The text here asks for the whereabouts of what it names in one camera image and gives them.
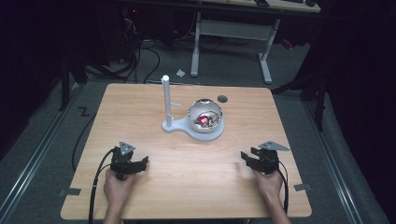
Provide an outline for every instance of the white base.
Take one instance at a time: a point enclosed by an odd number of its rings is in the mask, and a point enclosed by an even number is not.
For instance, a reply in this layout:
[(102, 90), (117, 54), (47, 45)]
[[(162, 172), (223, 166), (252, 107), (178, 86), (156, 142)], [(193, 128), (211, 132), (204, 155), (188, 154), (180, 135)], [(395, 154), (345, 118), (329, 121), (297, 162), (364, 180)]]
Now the white base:
[(163, 130), (167, 133), (182, 131), (187, 133), (191, 138), (195, 140), (208, 142), (215, 140), (221, 136), (224, 131), (224, 119), (221, 121), (219, 126), (211, 133), (198, 133), (190, 126), (189, 119), (187, 117), (184, 117), (184, 119), (173, 119), (171, 127), (166, 126), (166, 121), (164, 121)]

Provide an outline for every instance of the tabletop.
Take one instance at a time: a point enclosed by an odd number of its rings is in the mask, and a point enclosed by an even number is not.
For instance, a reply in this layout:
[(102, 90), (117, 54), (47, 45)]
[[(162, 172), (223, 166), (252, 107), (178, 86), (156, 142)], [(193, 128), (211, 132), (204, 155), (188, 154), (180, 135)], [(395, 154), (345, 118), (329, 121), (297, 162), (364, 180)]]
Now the tabletop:
[[(137, 175), (122, 217), (231, 218), (268, 217), (255, 177), (245, 161), (251, 147), (269, 140), (289, 147), (272, 93), (265, 88), (170, 86), (174, 119), (186, 116), (199, 99), (217, 101), (225, 124), (213, 141), (192, 139), (183, 132), (166, 133), (163, 86), (154, 84), (110, 84), (81, 155), (61, 212), (64, 219), (88, 219), (92, 181), (101, 159), (123, 141), (136, 147), (132, 161), (149, 156), (145, 172)], [(294, 185), (302, 179), (290, 151), (278, 151), (289, 174), (290, 217), (308, 217), (311, 207), (306, 193)], [(103, 192), (105, 172), (99, 176), (93, 217), (102, 219), (107, 201)], [(283, 202), (284, 190), (280, 197)]]

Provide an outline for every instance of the white desk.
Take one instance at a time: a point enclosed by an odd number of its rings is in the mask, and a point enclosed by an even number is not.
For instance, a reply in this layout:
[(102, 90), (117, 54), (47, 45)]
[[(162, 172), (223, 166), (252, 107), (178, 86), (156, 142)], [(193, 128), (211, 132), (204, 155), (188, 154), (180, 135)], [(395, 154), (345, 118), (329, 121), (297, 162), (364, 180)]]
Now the white desk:
[[(200, 0), (208, 3), (222, 3), (230, 5), (241, 5), (246, 7), (257, 7), (254, 0)], [(268, 8), (279, 9), (279, 10), (293, 10), (300, 12), (320, 12), (320, 7), (315, 5), (309, 7), (306, 4), (291, 3), (280, 0), (267, 0), (270, 5)], [(259, 54), (259, 60), (262, 67), (262, 74), (264, 81), (267, 84), (272, 83), (271, 74), (267, 64), (267, 57), (270, 52), (271, 46), (274, 42), (277, 27), (280, 23), (280, 19), (276, 19), (272, 26), (245, 24), (237, 22), (227, 21), (210, 21), (201, 20), (201, 13), (197, 13), (196, 29), (195, 29), (195, 45), (192, 54), (191, 62), (191, 76), (197, 77), (199, 70), (199, 41), (200, 35), (217, 35), (224, 37), (235, 37), (245, 39), (255, 39), (266, 41), (265, 48), (262, 53)]]

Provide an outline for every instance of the white pole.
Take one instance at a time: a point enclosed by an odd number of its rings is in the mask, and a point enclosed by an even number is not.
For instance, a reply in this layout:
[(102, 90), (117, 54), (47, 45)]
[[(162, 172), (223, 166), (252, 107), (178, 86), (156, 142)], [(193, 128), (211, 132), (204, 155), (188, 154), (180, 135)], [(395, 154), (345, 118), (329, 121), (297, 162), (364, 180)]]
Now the white pole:
[(169, 90), (169, 76), (164, 75), (161, 79), (163, 82), (163, 96), (165, 98), (165, 113), (166, 113), (166, 126), (172, 126), (172, 112), (171, 112), (171, 93)]

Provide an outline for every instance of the gray carpet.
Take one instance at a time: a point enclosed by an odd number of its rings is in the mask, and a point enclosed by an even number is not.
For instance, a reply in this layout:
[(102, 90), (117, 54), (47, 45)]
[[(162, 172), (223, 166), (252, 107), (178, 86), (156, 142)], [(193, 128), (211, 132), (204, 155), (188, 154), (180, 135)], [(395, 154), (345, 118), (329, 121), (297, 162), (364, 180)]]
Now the gray carpet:
[[(274, 45), (268, 58), (273, 84), (263, 83), (262, 71), (257, 59), (262, 42), (247, 45), (235, 45), (230, 40), (216, 48), (217, 43), (203, 44), (201, 51), (200, 75), (190, 77), (192, 46), (174, 45), (172, 48), (157, 43), (155, 50), (161, 58), (159, 67), (148, 78), (148, 82), (158, 82), (163, 75), (169, 75), (172, 82), (217, 86), (247, 86), (266, 87), (274, 89), (294, 79), (297, 70), (309, 50), (309, 46), (296, 47), (287, 50)], [(144, 46), (153, 46), (154, 42), (147, 42)], [(139, 65), (137, 66), (138, 83), (157, 64), (157, 56), (150, 50), (142, 49)], [(178, 69), (186, 72), (184, 77), (177, 77)], [(59, 130), (53, 135), (49, 143), (48, 152), (36, 170), (34, 178), (23, 193), (19, 203), (13, 210), (8, 223), (86, 223), (86, 221), (67, 221), (60, 217), (64, 196), (59, 193), (67, 189), (73, 178), (72, 151), (78, 136), (97, 111), (106, 85), (115, 80), (107, 77), (90, 76), (88, 83), (81, 87), (81, 92), (65, 114)], [(134, 82), (133, 75), (128, 83)], [(34, 154), (37, 145), (44, 136), (51, 122), (58, 115), (60, 107), (60, 85), (57, 85), (50, 98), (31, 117), (26, 130), (21, 135), (7, 156), (1, 161), (1, 191), (0, 200), (3, 202), (12, 190), (19, 175)], [(316, 127), (311, 124), (311, 117), (306, 112), (305, 104), (297, 95), (297, 91), (287, 91), (276, 95), (276, 106), (290, 141), (293, 155), (299, 167), (305, 184), (312, 189), (307, 192), (312, 206), (312, 216), (307, 218), (293, 218), (293, 223), (350, 223), (342, 205), (329, 167), (321, 150), (321, 143), (317, 137)], [(331, 102), (326, 101), (324, 114), (324, 134), (332, 148), (333, 155), (345, 174), (346, 184), (351, 190), (352, 197), (360, 209), (364, 223), (388, 223), (384, 213), (375, 201), (374, 195), (367, 187), (359, 167), (354, 162), (347, 149), (347, 145), (339, 130), (332, 113)], [(88, 117), (81, 116), (81, 107), (86, 107)], [(78, 163), (81, 150), (89, 134), (89, 129), (82, 135), (77, 147), (75, 162)], [(256, 219), (253, 223), (270, 223), (268, 218)]]

